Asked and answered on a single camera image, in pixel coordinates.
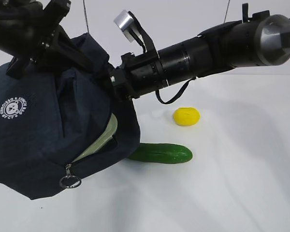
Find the metal key ring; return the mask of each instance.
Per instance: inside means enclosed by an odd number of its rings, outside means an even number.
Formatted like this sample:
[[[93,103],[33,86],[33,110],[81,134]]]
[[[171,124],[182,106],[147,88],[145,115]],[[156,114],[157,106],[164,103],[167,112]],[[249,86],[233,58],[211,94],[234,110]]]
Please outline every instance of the metal key ring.
[[[71,178],[76,180],[76,183],[77,183],[76,185],[66,186],[66,185],[63,184],[64,180],[68,180],[68,179],[71,179]],[[62,177],[60,179],[60,181],[59,181],[60,187],[62,187],[64,189],[74,189],[74,188],[79,187],[81,184],[82,184],[82,179],[77,177],[77,176],[75,176],[75,175],[66,175],[66,176]]]

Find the black cable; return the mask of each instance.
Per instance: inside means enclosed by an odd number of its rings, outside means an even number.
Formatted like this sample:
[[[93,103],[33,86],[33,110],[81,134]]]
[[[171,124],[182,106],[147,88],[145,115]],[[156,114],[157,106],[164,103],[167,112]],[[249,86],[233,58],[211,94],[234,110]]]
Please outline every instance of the black cable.
[[[186,83],[184,83],[184,85],[180,88],[180,90],[178,91],[178,93],[176,93],[176,95],[171,100],[169,100],[167,102],[165,102],[165,101],[163,101],[161,99],[160,92],[159,92],[159,90],[157,90],[156,91],[156,97],[157,97],[158,101],[160,103],[162,103],[162,104],[165,104],[165,105],[172,104],[174,101],[176,101],[177,99],[179,99],[183,95],[183,93],[185,92],[186,88],[189,85],[189,82],[190,81],[193,81],[193,80],[195,80],[195,79],[190,79]]]
[[[85,21],[86,21],[87,32],[88,32],[88,34],[90,34],[85,0],[83,0],[83,7],[84,7],[84,14],[85,14]]]
[[[227,10],[226,10],[226,14],[224,15],[223,23],[225,23],[226,20],[227,20],[227,16],[228,16],[228,11],[229,11],[230,2],[231,2],[231,0],[228,1]]]
[[[143,43],[143,41],[137,36],[137,34],[135,34],[135,32],[132,29],[129,30],[129,33],[135,39],[135,41],[142,47],[143,53],[145,53],[146,47],[145,47],[145,44]]]

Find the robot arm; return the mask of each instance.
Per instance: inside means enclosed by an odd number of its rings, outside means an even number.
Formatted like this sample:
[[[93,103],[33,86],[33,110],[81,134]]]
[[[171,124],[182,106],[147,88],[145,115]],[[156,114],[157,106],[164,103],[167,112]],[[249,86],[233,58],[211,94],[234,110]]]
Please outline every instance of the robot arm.
[[[43,10],[35,0],[0,0],[0,50],[14,56],[7,71],[10,76],[21,78],[31,62],[50,70],[74,65],[92,72],[94,63],[59,25],[70,6],[69,0],[51,0]],[[123,11],[114,22],[144,52],[124,54],[120,67],[105,72],[106,86],[120,101],[154,91],[160,99],[160,89],[182,81],[239,67],[281,65],[290,58],[290,19],[269,11],[248,17],[247,3],[241,20],[160,51],[132,12]]]

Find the white wall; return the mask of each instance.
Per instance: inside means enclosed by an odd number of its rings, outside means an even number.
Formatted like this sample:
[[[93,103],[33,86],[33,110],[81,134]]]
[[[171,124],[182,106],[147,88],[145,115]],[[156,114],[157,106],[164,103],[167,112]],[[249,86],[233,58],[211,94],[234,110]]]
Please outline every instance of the white wall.
[[[44,6],[49,0],[41,1]],[[86,32],[82,0],[73,0],[72,8],[62,25],[71,37]],[[113,23],[123,10],[131,10],[153,38],[157,49],[170,46],[196,36],[209,27],[222,23],[228,0],[87,0],[87,11],[92,36],[110,54],[111,63],[120,64],[120,56],[126,52],[141,52],[134,42],[129,43]],[[241,19],[243,0],[231,0],[228,21]],[[290,17],[290,0],[249,0],[250,13],[271,10],[272,14]],[[9,62],[11,56],[0,51],[0,65]],[[231,74],[290,74],[290,61],[278,67],[241,68]]]

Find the white table surface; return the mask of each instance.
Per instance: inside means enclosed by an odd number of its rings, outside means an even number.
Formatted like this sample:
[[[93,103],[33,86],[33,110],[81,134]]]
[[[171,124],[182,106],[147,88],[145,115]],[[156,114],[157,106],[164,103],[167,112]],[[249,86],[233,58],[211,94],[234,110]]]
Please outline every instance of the white table surface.
[[[0,232],[290,232],[289,75],[213,75],[172,105],[150,94],[135,106],[142,142],[182,144],[194,159],[124,160],[36,201],[0,184]],[[177,107],[200,122],[175,125]]]

